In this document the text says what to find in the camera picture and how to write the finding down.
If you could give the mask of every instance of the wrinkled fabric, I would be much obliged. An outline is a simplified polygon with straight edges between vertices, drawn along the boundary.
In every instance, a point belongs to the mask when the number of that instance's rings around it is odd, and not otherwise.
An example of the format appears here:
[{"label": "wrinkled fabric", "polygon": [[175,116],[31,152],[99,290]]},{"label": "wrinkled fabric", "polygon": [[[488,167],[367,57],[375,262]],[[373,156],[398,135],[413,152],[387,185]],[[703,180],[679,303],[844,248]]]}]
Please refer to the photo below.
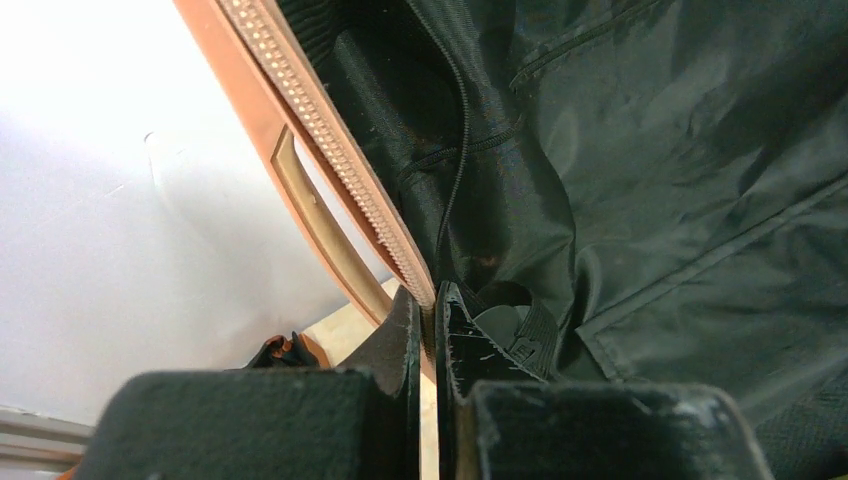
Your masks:
[{"label": "wrinkled fabric", "polygon": [[557,381],[707,383],[771,431],[845,371],[848,3],[408,1],[331,2],[310,58],[434,280],[528,288]]}]

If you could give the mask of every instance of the wooden floor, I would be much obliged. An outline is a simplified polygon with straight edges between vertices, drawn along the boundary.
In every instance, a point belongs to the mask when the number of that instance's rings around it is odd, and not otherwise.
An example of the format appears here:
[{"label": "wooden floor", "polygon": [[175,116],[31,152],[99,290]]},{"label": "wooden floor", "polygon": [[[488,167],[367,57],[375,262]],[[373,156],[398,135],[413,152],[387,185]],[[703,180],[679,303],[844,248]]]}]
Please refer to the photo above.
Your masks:
[{"label": "wooden floor", "polygon": [[[397,280],[389,280],[383,288],[390,296],[397,290]],[[327,353],[331,365],[338,365],[362,344],[374,326],[352,305],[346,305],[304,331]],[[439,444],[436,423],[436,386],[421,375],[421,478],[439,478]]]}]

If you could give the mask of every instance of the zipper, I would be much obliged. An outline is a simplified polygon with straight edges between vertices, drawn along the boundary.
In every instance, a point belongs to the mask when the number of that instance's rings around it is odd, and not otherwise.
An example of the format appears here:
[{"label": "zipper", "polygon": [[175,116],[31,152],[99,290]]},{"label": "zipper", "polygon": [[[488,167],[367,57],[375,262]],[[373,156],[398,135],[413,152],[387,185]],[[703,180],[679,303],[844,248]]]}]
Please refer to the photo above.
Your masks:
[{"label": "zipper", "polygon": [[[460,73],[456,61],[450,55],[450,52],[448,51],[447,47],[445,47],[445,44],[441,41],[439,35],[436,34],[432,26],[427,22],[426,16],[421,11],[416,1],[406,0],[406,4],[412,10],[412,13],[415,15],[415,17],[418,18],[419,23],[427,32],[427,35],[430,36],[430,40],[432,40],[433,43],[436,45],[436,48],[439,49],[442,54],[442,57],[450,67],[451,72],[454,76],[454,81],[456,82],[457,92],[459,94],[459,103],[462,113],[462,132],[460,136],[459,156],[457,158],[458,161],[456,173],[454,174],[453,186],[451,186],[448,201],[445,204],[445,208],[442,211],[442,218],[439,221],[439,231],[436,234],[436,250],[434,261],[436,262],[436,278],[445,278],[445,273],[447,273],[448,278],[451,278],[457,283],[464,285],[464,282],[460,281],[459,277],[456,275],[456,270],[454,268],[452,259],[450,260],[451,263],[448,265],[450,271],[443,271],[442,248],[444,246],[445,238],[448,236],[448,230],[450,230],[450,215],[453,211],[454,202],[456,202],[459,187],[465,172],[465,166],[468,161],[468,151],[471,146],[471,104],[468,98],[468,92],[466,90],[465,81],[462,78],[462,74]],[[436,325],[435,315],[424,316],[421,329],[421,342],[423,343],[425,354],[431,361],[433,361],[434,364],[437,363],[436,338],[438,337],[437,330],[439,329],[440,327]]]},{"label": "zipper", "polygon": [[368,220],[391,268],[423,313],[436,302],[420,252],[361,150],[353,140],[294,33],[273,0],[216,0],[254,61],[320,150],[347,194]]},{"label": "zipper", "polygon": [[649,10],[654,5],[660,3],[661,0],[648,0],[642,3],[638,3],[619,13],[618,15],[614,15],[611,19],[605,21],[604,23],[589,29],[586,32],[583,32],[579,35],[576,35],[574,38],[563,42],[561,45],[557,45],[547,52],[545,52],[542,56],[528,63],[527,65],[521,67],[519,71],[515,74],[515,76],[509,82],[509,88],[513,91],[521,88],[521,85],[530,80],[530,78],[545,67],[545,65],[551,63],[557,58],[567,54],[571,50],[587,43],[595,38],[600,37],[601,35],[606,35],[607,33],[612,32],[616,27],[625,23],[638,15],[641,15],[643,12]]}]

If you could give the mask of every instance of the black strap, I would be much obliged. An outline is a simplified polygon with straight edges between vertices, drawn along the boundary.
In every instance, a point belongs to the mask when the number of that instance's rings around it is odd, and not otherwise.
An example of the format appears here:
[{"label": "black strap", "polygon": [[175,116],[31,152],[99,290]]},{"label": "black strap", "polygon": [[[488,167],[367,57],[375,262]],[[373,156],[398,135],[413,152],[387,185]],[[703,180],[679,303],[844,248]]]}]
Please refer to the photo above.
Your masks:
[{"label": "black strap", "polygon": [[556,349],[557,326],[553,315],[527,288],[515,282],[493,282],[474,293],[459,284],[463,301],[472,316],[498,306],[529,306],[527,316],[515,332],[506,353],[518,364],[540,378],[547,378]]}]

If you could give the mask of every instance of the black cord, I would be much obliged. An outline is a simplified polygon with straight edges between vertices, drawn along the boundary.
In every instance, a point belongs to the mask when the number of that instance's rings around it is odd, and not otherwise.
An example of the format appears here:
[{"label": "black cord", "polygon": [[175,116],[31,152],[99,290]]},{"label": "black cord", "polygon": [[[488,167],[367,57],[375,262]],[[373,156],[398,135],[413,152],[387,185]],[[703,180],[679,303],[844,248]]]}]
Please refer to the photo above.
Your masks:
[{"label": "black cord", "polygon": [[430,38],[433,40],[433,43],[436,44],[439,51],[445,57],[445,60],[448,62],[448,66],[453,72],[454,78],[456,79],[457,89],[459,90],[459,100],[462,105],[462,140],[460,142],[459,147],[459,164],[456,168],[456,176],[453,180],[453,186],[451,187],[451,193],[448,197],[448,202],[445,204],[445,208],[442,212],[442,220],[439,223],[439,231],[436,235],[436,251],[435,251],[435,273],[436,273],[436,281],[440,281],[441,278],[441,253],[442,246],[444,245],[445,235],[447,234],[450,214],[453,210],[453,205],[456,202],[456,195],[459,192],[459,185],[462,181],[462,176],[465,173],[465,164],[468,160],[468,147],[471,143],[471,106],[468,101],[468,93],[465,90],[465,82],[462,79],[462,74],[459,71],[459,67],[456,65],[456,62],[448,53],[447,48],[445,48],[444,43],[439,39],[439,37],[433,32],[433,29],[424,19],[424,15],[421,14],[421,11],[418,9],[418,6],[414,4],[414,0],[410,0],[407,2],[409,7],[412,9],[413,13],[416,17],[418,17],[418,21],[421,22],[421,25],[424,27],[424,30],[430,35]]}]

